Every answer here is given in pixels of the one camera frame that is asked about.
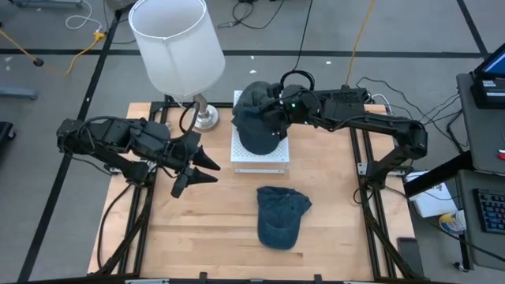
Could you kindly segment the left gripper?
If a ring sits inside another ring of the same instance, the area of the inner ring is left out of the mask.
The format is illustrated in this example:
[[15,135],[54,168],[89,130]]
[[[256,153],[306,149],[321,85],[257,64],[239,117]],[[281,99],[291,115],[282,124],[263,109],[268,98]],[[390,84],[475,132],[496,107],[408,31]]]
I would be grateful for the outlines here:
[[[189,133],[181,140],[170,143],[162,153],[159,163],[174,170],[176,174],[181,172],[191,159],[193,159],[193,165],[195,166],[210,170],[221,170],[221,167],[205,153],[204,148],[198,145],[199,142],[199,133]],[[219,180],[214,176],[201,172],[197,167],[186,168],[184,175],[186,176],[186,186],[216,183]]]

